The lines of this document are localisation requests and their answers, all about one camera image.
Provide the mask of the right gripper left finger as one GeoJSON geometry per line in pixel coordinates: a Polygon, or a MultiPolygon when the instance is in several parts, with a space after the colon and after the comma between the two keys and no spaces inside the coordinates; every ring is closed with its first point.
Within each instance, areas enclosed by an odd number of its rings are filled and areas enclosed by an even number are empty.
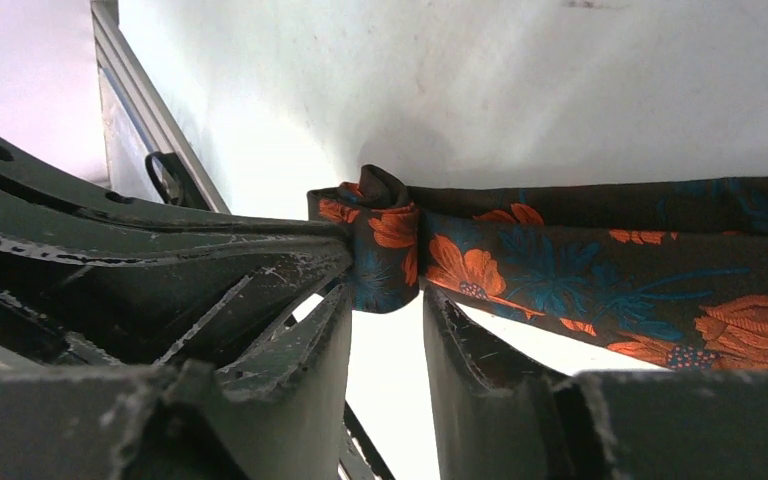
{"type": "Polygon", "coordinates": [[[307,317],[225,371],[0,369],[0,479],[334,479],[351,301],[307,317]]]}

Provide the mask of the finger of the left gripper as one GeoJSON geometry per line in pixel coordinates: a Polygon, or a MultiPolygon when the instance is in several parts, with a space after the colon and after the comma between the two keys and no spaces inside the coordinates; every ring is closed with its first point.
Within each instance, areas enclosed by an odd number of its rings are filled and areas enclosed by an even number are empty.
{"type": "Polygon", "coordinates": [[[169,265],[270,254],[348,262],[343,233],[334,225],[244,218],[125,197],[1,137],[0,251],[70,265],[169,265]]]}
{"type": "Polygon", "coordinates": [[[0,235],[0,347],[43,366],[224,366],[349,265],[340,235],[0,235]]]}

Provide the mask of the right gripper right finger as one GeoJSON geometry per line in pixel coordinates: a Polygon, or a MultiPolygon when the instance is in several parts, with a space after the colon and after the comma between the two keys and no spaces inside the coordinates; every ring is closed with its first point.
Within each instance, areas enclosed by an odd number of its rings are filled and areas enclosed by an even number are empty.
{"type": "Polygon", "coordinates": [[[444,479],[768,479],[768,372],[567,376],[436,287],[423,332],[444,479]]]}

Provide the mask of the black orange floral tie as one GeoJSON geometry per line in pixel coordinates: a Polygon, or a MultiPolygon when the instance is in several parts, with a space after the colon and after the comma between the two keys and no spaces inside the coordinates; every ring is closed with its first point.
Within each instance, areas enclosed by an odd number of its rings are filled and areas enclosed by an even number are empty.
{"type": "Polygon", "coordinates": [[[436,286],[660,367],[768,371],[768,177],[435,189],[367,165],[307,202],[348,236],[359,311],[436,286]]]}

